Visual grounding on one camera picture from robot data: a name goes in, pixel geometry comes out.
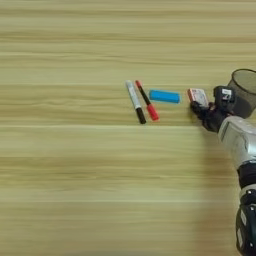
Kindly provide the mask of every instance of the small box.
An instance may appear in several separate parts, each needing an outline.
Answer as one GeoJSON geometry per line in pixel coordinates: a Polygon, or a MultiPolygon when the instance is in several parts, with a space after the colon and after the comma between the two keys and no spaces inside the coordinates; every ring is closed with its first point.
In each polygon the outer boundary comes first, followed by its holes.
{"type": "Polygon", "coordinates": [[[206,93],[203,89],[191,88],[188,90],[188,97],[190,101],[197,101],[203,107],[209,106],[209,101],[207,99],[206,93]]]}

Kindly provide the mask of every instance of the eraser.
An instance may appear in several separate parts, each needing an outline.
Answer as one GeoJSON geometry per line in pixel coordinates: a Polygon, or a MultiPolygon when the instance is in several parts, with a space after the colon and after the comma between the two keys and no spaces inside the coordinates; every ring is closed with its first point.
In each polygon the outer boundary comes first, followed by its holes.
{"type": "Polygon", "coordinates": [[[203,89],[196,89],[196,88],[188,89],[188,97],[191,102],[197,101],[203,107],[208,107],[209,105],[209,101],[203,89]]]}
{"type": "Polygon", "coordinates": [[[180,95],[178,93],[160,91],[160,90],[150,90],[149,98],[151,100],[171,102],[171,103],[180,102],[180,95]]]}

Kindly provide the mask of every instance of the black marker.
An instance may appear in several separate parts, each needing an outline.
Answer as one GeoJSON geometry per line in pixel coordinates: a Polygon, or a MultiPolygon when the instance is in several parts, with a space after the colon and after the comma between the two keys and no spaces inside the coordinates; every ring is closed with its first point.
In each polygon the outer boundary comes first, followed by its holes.
{"type": "Polygon", "coordinates": [[[132,100],[133,106],[135,108],[135,111],[137,113],[137,116],[139,118],[139,121],[140,121],[141,124],[145,124],[147,121],[146,121],[145,116],[143,114],[143,111],[142,111],[139,99],[137,97],[137,94],[135,92],[135,88],[133,86],[133,83],[131,81],[126,81],[125,84],[126,84],[126,87],[128,89],[128,92],[131,96],[131,100],[132,100]]]}

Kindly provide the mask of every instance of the marker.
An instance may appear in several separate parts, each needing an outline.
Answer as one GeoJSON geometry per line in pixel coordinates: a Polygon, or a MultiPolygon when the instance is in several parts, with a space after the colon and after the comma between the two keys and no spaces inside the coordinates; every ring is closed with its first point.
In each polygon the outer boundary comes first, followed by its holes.
{"type": "Polygon", "coordinates": [[[146,121],[145,116],[143,114],[143,111],[142,111],[139,99],[137,97],[137,94],[135,92],[135,88],[133,86],[133,83],[131,81],[126,81],[125,84],[126,84],[126,87],[128,89],[128,92],[131,96],[131,100],[132,100],[134,109],[137,113],[137,116],[139,118],[139,121],[140,121],[141,124],[145,124],[147,121],[146,121]]]}
{"type": "Polygon", "coordinates": [[[135,83],[136,83],[136,85],[137,85],[137,87],[138,87],[138,89],[139,89],[139,91],[140,91],[140,93],[141,93],[141,95],[142,95],[144,101],[145,101],[146,104],[147,104],[147,110],[148,110],[148,113],[149,113],[151,119],[152,119],[153,121],[158,120],[158,119],[159,119],[159,116],[158,116],[158,114],[157,114],[157,112],[156,112],[154,106],[151,104],[151,102],[150,102],[148,96],[147,96],[146,93],[144,92],[140,81],[136,80],[135,83]]]}

